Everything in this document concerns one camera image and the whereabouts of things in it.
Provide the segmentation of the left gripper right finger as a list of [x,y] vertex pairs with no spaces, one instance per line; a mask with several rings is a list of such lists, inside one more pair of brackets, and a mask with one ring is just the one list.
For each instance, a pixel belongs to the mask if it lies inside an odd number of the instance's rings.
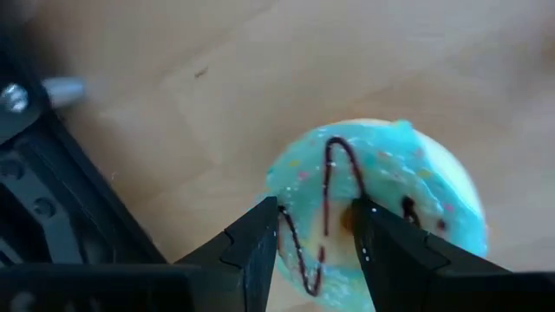
[[377,312],[475,312],[500,309],[511,276],[379,206],[351,204],[359,263]]

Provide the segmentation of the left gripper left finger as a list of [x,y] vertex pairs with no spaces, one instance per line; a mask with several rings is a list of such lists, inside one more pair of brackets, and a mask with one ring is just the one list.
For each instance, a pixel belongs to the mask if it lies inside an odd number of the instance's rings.
[[186,312],[265,312],[277,253],[278,202],[267,197],[182,257]]

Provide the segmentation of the green frosted donut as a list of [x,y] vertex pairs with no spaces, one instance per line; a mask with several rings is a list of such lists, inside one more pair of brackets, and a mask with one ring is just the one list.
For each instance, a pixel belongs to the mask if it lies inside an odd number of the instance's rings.
[[375,312],[350,227],[349,205],[362,193],[451,244],[488,252],[486,217],[466,168],[405,120],[314,128],[276,158],[265,187],[280,209],[280,273],[327,309]]

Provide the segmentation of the silver bolt head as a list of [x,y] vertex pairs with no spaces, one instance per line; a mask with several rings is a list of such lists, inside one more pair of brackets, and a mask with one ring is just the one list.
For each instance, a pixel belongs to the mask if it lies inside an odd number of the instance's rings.
[[29,105],[26,89],[15,83],[8,84],[0,92],[0,105],[10,113],[22,113]]

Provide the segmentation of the black aluminium table frame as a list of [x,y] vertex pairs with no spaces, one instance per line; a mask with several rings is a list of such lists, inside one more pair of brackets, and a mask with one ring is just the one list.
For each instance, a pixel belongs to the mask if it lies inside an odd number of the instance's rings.
[[0,92],[26,89],[20,114],[0,105],[0,268],[23,263],[166,260],[58,117],[13,38],[0,28]]

